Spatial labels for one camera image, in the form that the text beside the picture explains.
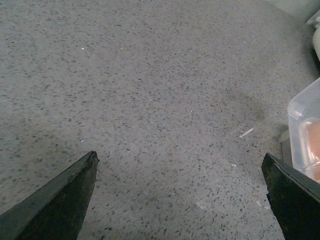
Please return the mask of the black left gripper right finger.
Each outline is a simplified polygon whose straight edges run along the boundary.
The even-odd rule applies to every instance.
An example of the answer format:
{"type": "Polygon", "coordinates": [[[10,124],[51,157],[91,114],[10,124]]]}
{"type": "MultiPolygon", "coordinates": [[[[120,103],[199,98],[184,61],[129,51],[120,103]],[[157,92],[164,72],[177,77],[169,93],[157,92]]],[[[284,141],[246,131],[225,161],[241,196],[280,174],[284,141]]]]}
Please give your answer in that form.
{"type": "Polygon", "coordinates": [[[286,240],[320,238],[320,184],[266,153],[261,170],[267,198],[286,240]]]}

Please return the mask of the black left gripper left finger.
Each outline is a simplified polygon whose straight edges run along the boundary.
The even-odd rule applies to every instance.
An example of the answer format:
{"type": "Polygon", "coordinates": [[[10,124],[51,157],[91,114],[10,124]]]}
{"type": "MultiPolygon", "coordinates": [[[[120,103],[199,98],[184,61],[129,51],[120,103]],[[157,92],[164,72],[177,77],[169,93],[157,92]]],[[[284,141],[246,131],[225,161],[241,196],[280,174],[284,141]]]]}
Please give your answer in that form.
{"type": "Polygon", "coordinates": [[[98,156],[90,151],[0,216],[2,240],[75,240],[95,187],[98,156]]]}

